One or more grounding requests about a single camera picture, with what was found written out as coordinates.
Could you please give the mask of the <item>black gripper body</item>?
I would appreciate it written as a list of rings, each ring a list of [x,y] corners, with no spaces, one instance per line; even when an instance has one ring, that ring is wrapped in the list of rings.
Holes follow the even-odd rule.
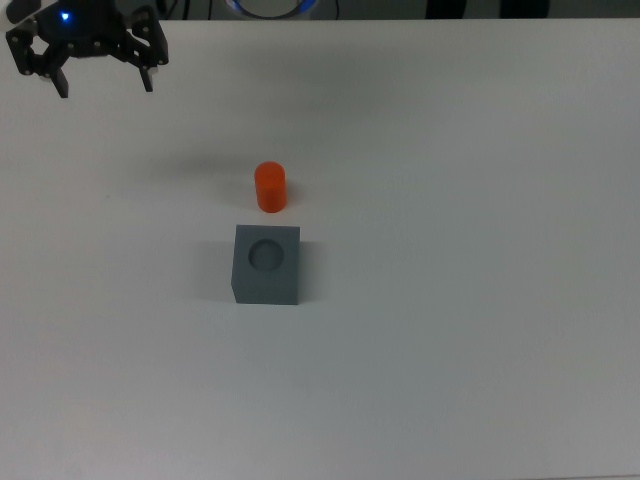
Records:
[[[127,31],[115,3],[56,3],[35,15],[39,37],[50,47],[92,56],[95,48],[118,48]]]

